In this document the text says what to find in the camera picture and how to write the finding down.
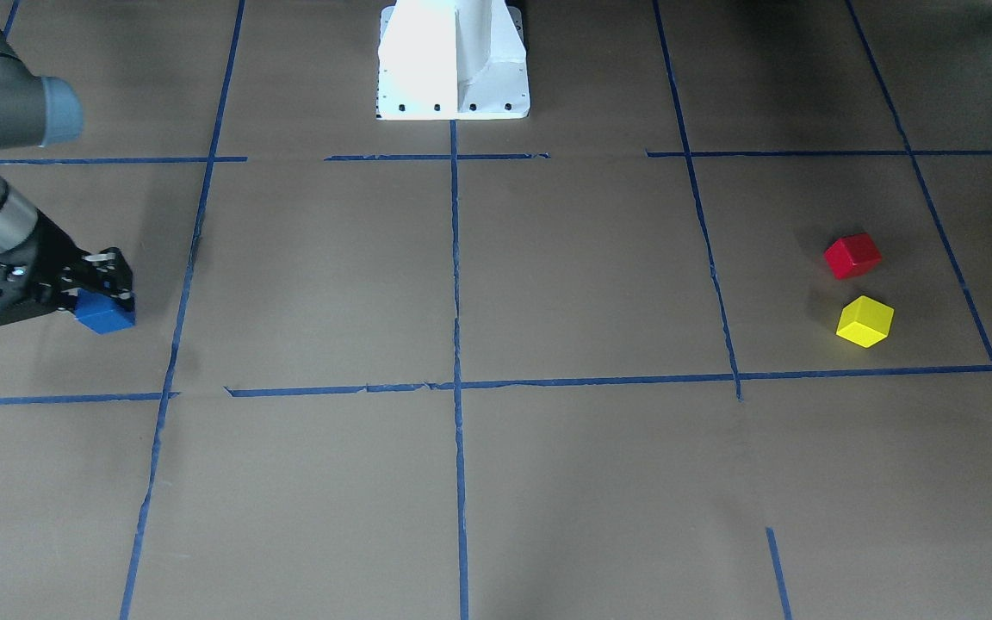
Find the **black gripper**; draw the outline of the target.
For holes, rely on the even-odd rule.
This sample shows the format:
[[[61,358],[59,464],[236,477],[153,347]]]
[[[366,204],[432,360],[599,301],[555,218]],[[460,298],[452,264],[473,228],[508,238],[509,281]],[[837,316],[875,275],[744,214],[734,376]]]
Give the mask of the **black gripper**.
[[[59,225],[39,214],[22,244],[0,252],[0,326],[70,306],[67,291],[79,280],[91,293],[134,302],[133,270],[121,248],[86,255]]]

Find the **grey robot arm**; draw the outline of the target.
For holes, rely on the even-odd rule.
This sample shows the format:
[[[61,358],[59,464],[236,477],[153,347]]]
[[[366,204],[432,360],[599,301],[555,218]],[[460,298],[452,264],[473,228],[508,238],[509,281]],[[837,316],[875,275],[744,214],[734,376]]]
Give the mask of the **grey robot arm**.
[[[0,28],[0,150],[77,139],[70,84],[31,73]],[[70,313],[98,334],[133,328],[133,271],[118,248],[84,251],[0,176],[0,326]]]

